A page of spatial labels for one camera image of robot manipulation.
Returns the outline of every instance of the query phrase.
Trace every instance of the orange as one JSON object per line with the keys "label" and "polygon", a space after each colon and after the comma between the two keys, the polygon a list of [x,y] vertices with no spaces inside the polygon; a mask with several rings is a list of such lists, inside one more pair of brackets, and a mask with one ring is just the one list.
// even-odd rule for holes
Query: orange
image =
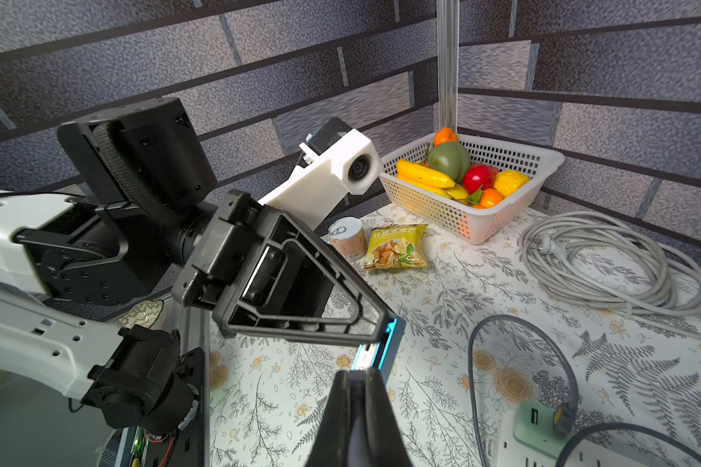
{"label": "orange", "polygon": [[483,190],[481,200],[478,204],[484,208],[493,208],[503,200],[504,197],[501,195],[501,193],[497,192],[494,188],[488,188],[487,190]]}
{"label": "orange", "polygon": [[439,130],[436,136],[433,137],[433,145],[438,146],[439,144],[449,143],[457,140],[457,133],[453,132],[451,128],[442,128]]}

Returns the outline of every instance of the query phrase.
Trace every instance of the camera lens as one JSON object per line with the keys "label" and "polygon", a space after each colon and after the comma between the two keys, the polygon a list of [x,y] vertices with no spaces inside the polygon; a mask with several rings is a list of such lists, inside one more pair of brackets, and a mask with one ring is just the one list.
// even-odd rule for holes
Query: camera lens
{"label": "camera lens", "polygon": [[368,160],[368,154],[360,155],[353,161],[348,171],[348,178],[352,182],[358,182],[361,180],[368,172],[368,167],[371,165]]}

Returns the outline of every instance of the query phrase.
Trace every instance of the metal pole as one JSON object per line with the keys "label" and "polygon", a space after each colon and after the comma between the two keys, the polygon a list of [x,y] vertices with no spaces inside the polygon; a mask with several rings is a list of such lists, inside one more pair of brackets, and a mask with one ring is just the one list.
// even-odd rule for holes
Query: metal pole
{"label": "metal pole", "polygon": [[460,2],[459,0],[437,0],[439,128],[449,127],[455,131],[457,131],[459,44]]}

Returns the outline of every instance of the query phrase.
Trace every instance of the green mango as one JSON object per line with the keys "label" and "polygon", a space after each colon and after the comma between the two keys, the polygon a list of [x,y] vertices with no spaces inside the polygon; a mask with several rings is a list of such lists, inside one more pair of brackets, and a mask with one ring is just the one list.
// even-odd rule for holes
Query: green mango
{"label": "green mango", "polygon": [[428,151],[428,166],[449,175],[455,182],[462,183],[470,170],[470,154],[459,141],[439,144]]}

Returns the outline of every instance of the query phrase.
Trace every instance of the red apple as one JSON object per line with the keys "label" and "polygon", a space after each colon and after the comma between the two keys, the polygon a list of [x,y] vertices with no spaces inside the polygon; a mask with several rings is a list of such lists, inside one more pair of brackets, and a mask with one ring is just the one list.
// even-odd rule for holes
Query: red apple
{"label": "red apple", "polygon": [[498,173],[498,169],[495,167],[478,163],[470,167],[470,170],[467,171],[463,185],[470,194],[473,194],[481,188],[486,190],[487,188],[493,187],[496,173]]}

